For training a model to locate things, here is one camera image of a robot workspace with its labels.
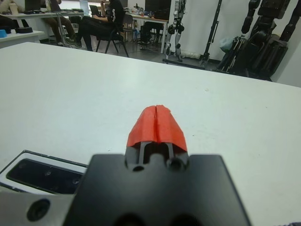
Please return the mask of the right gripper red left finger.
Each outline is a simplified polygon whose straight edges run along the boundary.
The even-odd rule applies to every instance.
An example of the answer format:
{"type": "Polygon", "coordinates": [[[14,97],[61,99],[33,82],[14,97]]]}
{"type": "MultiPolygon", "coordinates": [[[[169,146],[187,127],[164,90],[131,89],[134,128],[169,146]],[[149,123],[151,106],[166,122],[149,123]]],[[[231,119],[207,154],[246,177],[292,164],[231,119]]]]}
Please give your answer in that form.
{"type": "Polygon", "coordinates": [[[130,131],[126,147],[126,163],[143,164],[145,144],[157,142],[156,106],[146,107],[130,131]]]}

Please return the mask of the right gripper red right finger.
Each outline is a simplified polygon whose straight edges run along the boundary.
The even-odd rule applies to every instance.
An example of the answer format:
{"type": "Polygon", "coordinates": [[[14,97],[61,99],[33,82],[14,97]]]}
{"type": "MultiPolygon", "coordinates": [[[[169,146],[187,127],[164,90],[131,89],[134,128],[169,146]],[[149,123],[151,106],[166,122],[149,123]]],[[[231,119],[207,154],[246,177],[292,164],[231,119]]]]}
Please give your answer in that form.
{"type": "Polygon", "coordinates": [[[173,158],[187,158],[188,151],[184,133],[171,111],[163,105],[157,105],[155,113],[157,152],[163,156],[164,161],[173,158]]]}

